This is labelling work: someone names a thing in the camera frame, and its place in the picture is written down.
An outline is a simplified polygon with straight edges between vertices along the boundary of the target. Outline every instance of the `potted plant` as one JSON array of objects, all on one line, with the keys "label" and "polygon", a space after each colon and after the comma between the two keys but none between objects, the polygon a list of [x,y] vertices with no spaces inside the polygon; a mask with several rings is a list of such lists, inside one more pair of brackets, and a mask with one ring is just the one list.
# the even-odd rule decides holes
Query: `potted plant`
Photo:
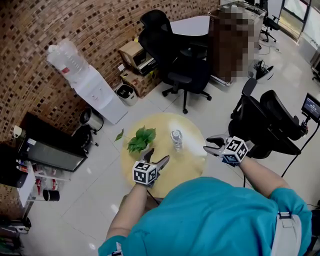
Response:
[{"label": "potted plant", "polygon": [[156,137],[156,129],[142,127],[136,131],[135,137],[133,137],[128,143],[129,152],[138,152],[140,153],[143,150],[149,148],[149,144],[154,141]]}]

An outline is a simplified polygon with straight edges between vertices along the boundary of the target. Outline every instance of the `white tile floor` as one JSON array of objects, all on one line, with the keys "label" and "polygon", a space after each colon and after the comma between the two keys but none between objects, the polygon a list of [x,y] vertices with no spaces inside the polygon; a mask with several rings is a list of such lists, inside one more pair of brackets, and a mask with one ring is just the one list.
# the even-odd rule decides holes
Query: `white tile floor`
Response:
[{"label": "white tile floor", "polygon": [[[280,31],[272,31],[277,47],[282,53],[270,49],[262,55],[267,65],[274,65],[275,74],[265,84],[258,84],[253,92],[257,99],[268,90],[275,90],[292,115],[304,119],[301,114],[306,93],[319,94],[319,85],[312,81],[310,66],[299,56],[296,44]],[[269,49],[262,46],[261,54]],[[187,101],[189,118],[201,130],[203,137],[224,134],[228,130],[230,113],[237,104],[247,78],[239,78],[230,88],[208,84],[205,91],[212,101],[200,95],[189,94]],[[138,119],[158,112],[183,115],[183,95],[163,97],[161,91],[169,86],[161,83],[144,99],[140,99],[116,125],[105,124],[95,139],[100,144],[93,147],[89,158],[72,175],[61,192],[59,202],[36,202],[29,218],[32,228],[22,235],[26,250],[32,256],[93,256],[103,243],[108,227],[115,216],[122,197],[130,191],[121,174],[120,150],[122,141],[113,142],[116,135]],[[301,147],[315,130],[309,122],[309,134],[296,141]],[[302,155],[290,167],[285,179],[296,192],[310,204],[320,199],[320,157],[316,156],[320,132],[305,148]],[[293,157],[277,152],[259,162],[281,174]],[[229,168],[217,158],[208,156],[204,176],[221,179],[233,186],[243,185],[238,168]]]}]

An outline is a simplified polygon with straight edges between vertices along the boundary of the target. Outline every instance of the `wall socket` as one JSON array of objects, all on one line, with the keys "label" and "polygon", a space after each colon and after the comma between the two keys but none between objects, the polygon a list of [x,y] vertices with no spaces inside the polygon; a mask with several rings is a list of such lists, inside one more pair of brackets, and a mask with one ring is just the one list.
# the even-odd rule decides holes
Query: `wall socket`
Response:
[{"label": "wall socket", "polygon": [[125,70],[125,66],[123,64],[121,64],[120,66],[118,66],[118,70],[120,72],[124,71]]}]

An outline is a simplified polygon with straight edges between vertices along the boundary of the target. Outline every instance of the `white water cooler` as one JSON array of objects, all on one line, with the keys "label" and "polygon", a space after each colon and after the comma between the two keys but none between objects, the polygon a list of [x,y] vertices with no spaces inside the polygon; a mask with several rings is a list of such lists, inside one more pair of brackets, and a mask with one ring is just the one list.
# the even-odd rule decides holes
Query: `white water cooler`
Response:
[{"label": "white water cooler", "polygon": [[128,112],[121,99],[91,65],[81,81],[70,85],[81,98],[112,124],[116,124]]},{"label": "white water cooler", "polygon": [[112,124],[128,112],[102,75],[79,55],[68,39],[49,46],[47,61],[60,71],[81,98]]}]

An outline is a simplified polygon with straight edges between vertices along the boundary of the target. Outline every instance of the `monitor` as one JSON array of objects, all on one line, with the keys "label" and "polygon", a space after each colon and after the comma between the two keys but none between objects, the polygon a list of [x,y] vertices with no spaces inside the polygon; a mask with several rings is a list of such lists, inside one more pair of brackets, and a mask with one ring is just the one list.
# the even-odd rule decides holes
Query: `monitor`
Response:
[{"label": "monitor", "polygon": [[320,102],[308,93],[305,97],[302,109],[315,122],[319,122],[320,119]]}]

